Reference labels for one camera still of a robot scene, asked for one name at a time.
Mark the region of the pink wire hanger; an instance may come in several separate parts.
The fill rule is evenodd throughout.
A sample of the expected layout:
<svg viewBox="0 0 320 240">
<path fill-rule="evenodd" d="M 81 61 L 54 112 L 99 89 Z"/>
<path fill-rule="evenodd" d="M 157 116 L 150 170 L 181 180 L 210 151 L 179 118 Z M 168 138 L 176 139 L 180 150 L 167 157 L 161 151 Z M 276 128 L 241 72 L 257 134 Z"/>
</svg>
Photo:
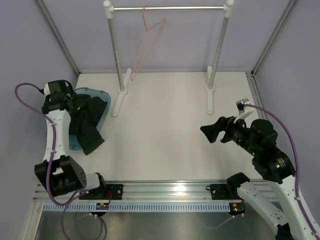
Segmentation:
<svg viewBox="0 0 320 240">
<path fill-rule="evenodd" d="M 144 32 L 143 40 L 139 49 L 139 53 L 138 53 L 134 68 L 131 72 L 131 77 L 130 77 L 131 81 L 134 81 L 136 79 L 138 73 L 143 68 L 148 56 L 153 50 L 159 36 L 161 35 L 167 23 L 166 18 L 163 17 L 161 20 L 155 22 L 153 25 L 148 25 L 146 14 L 145 14 L 145 12 L 147 11 L 147 7 L 149 6 L 146 4 L 142 9 L 142 20 L 143 20 L 145 32 Z M 151 41 L 150 46 L 147 48 L 149 32 L 154 29 L 157 29 L 157 34 L 155 35 L 154 39 Z"/>
</svg>

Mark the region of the black pinstriped shirt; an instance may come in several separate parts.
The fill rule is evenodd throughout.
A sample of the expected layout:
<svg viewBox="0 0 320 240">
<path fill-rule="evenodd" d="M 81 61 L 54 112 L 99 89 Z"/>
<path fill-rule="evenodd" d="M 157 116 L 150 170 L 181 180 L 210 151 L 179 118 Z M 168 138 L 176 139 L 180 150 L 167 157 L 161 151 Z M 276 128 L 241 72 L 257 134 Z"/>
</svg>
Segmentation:
<svg viewBox="0 0 320 240">
<path fill-rule="evenodd" d="M 107 102 L 98 96 L 79 94 L 72 99 L 72 106 L 75 109 L 71 111 L 69 134 L 76 136 L 78 144 L 87 156 L 105 141 L 97 130 L 97 125 Z"/>
</svg>

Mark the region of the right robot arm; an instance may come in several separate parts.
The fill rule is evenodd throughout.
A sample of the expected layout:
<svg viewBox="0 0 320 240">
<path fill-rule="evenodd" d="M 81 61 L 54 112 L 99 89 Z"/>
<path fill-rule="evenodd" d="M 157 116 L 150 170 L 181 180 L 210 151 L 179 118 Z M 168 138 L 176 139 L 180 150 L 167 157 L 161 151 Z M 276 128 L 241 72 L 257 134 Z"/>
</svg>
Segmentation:
<svg viewBox="0 0 320 240">
<path fill-rule="evenodd" d="M 296 187 L 298 171 L 289 157 L 277 146 L 278 133 L 265 119 L 254 120 L 250 127 L 243 119 L 220 117 L 216 123 L 201 126 L 208 141 L 214 143 L 224 132 L 221 143 L 234 142 L 253 159 L 254 169 L 267 182 L 281 206 L 278 209 L 242 172 L 226 180 L 226 193 L 230 198 L 240 198 L 248 203 L 275 234 L 277 240 L 318 240 L 320 227 Z"/>
</svg>

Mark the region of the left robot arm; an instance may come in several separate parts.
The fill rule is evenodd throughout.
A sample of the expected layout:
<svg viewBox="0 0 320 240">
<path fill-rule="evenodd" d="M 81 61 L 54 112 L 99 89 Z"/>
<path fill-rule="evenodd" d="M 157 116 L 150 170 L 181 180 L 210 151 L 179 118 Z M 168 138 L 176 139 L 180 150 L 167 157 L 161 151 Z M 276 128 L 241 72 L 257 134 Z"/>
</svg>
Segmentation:
<svg viewBox="0 0 320 240">
<path fill-rule="evenodd" d="M 86 173 L 70 156 L 71 150 L 89 155 L 103 142 L 99 130 L 109 111 L 111 98 L 104 91 L 73 89 L 66 80 L 55 80 L 43 88 L 41 114 L 47 124 L 43 162 L 34 173 L 50 198 L 85 190 L 84 199 L 103 199 L 108 192 L 103 176 Z"/>
</svg>

